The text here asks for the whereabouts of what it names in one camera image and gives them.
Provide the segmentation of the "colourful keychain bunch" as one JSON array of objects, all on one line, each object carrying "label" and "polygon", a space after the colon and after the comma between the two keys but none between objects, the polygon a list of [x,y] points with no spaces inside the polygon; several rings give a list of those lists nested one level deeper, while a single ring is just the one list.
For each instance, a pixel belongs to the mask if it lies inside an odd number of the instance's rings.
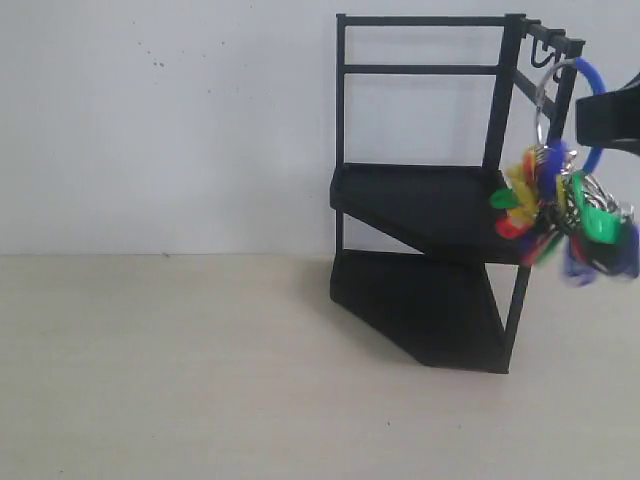
[{"label": "colourful keychain bunch", "polygon": [[597,179],[602,155],[588,152],[577,164],[576,151],[542,127],[546,86],[563,69],[581,76],[581,71],[598,72],[582,57],[561,60],[535,85],[534,143],[508,169],[506,186],[490,196],[490,205],[502,213],[495,230],[515,242],[526,266],[542,263],[563,245],[564,274],[577,286],[599,275],[636,280],[639,222],[633,206],[616,199]]}]

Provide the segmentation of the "black two-tier rack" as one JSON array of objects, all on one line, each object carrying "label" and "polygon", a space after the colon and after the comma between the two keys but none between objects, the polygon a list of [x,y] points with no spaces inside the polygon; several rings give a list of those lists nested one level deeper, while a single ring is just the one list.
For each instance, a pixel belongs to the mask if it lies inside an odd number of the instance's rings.
[{"label": "black two-tier rack", "polygon": [[[353,64],[351,27],[496,27],[490,65]],[[512,94],[535,95],[519,69],[521,43],[547,50],[549,64],[581,55],[584,41],[523,14],[336,17],[333,302],[419,363],[505,374],[531,270],[494,229],[490,195],[499,170]],[[491,76],[495,80],[478,166],[353,163],[345,158],[345,80],[350,75]]]}]

